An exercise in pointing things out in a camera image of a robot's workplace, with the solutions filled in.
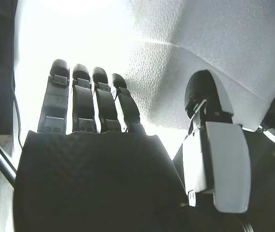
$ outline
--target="textured black surface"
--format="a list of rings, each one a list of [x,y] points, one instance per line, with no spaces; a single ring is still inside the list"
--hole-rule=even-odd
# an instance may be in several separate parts
[[[29,132],[14,189],[16,232],[191,231],[157,136]]]

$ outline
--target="screw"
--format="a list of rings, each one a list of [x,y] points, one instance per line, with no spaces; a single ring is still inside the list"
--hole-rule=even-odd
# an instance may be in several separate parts
[[[50,127],[45,127],[44,128],[44,132],[50,132],[51,131],[51,128]]]

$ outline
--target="robotic hand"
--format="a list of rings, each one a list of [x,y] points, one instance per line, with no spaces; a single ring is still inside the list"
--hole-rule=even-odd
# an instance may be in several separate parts
[[[90,78],[78,64],[72,77],[73,133],[66,134],[70,72],[56,60],[38,133],[29,131],[17,171],[0,148],[0,169],[14,186],[16,232],[182,232],[196,223],[192,206],[246,211],[248,148],[217,77],[209,71],[191,77],[190,129],[173,161],[157,136],[145,134],[120,75],[108,85],[103,69]]]

